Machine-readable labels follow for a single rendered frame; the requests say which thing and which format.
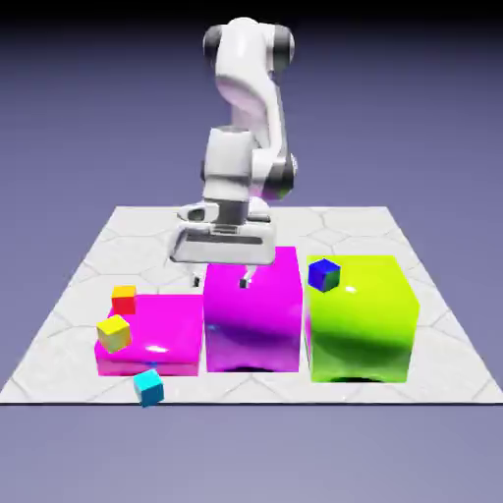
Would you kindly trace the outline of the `large lime green box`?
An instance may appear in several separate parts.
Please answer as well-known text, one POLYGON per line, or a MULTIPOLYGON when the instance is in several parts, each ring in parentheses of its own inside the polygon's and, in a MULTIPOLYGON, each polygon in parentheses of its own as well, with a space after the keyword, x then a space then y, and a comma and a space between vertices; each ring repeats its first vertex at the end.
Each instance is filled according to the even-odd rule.
POLYGON ((310 378, 317 383, 404 383, 419 301, 393 255, 310 254, 341 266, 339 285, 322 293, 306 282, 310 378))

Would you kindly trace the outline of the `small blue cube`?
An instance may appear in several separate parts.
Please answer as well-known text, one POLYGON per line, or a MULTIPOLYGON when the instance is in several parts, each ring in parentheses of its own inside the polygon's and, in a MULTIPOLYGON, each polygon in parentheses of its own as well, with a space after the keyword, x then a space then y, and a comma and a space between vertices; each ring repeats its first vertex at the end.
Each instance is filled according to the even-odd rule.
POLYGON ((322 293, 336 288, 340 278, 341 266, 327 258, 317 260, 308 266, 307 283, 322 293))

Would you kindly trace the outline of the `small yellow cube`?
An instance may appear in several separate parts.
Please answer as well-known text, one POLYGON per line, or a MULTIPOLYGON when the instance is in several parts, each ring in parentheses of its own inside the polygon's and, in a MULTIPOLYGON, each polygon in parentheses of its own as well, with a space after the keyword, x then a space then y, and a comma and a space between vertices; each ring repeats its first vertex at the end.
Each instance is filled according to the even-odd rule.
POLYGON ((132 344, 130 323, 120 314, 114 314, 96 324, 98 341, 110 354, 132 344))

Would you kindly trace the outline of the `large tall magenta box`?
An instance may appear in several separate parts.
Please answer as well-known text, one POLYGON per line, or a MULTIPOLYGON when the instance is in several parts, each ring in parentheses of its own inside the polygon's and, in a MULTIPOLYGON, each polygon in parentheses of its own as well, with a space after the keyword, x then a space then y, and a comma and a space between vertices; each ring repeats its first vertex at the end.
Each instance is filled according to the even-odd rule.
POLYGON ((296 372, 300 366, 303 287, 296 249, 278 247, 248 287, 240 264, 210 264, 203 307, 206 369, 296 372))

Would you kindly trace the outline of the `large flat magenta box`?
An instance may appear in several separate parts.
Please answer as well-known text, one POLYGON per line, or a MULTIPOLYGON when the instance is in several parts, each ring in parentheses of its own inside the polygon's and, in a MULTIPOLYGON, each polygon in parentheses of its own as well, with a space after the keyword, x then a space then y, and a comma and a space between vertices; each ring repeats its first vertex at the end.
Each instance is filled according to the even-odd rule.
POLYGON ((126 314, 132 344, 110 354, 94 345, 101 376, 132 376, 154 368, 161 376, 196 376, 203 333, 202 296, 138 295, 136 312, 126 314))

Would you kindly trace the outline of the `small red cube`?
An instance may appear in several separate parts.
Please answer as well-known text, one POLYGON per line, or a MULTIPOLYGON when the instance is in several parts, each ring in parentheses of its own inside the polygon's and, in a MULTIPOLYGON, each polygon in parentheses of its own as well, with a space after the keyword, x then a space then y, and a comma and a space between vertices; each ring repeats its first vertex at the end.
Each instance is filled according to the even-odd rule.
POLYGON ((117 285, 113 288, 111 302, 115 314, 136 313, 137 287, 135 285, 117 285))

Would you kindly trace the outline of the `small cyan cube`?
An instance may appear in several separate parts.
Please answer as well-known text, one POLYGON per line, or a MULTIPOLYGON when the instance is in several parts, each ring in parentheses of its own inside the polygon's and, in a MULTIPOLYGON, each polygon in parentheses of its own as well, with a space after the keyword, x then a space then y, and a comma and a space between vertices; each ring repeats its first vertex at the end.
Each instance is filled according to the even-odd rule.
POLYGON ((163 382, 156 369, 136 374, 133 379, 135 392, 144 407, 154 406, 164 400, 163 382))

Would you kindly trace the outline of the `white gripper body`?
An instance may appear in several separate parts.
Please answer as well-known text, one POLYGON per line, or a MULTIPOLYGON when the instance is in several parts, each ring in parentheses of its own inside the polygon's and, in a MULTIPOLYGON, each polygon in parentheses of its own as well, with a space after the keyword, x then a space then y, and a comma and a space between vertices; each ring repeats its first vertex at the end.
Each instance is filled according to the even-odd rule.
POLYGON ((239 226, 184 222, 174 232, 169 258, 180 263, 270 264, 275 256, 272 223, 239 226))

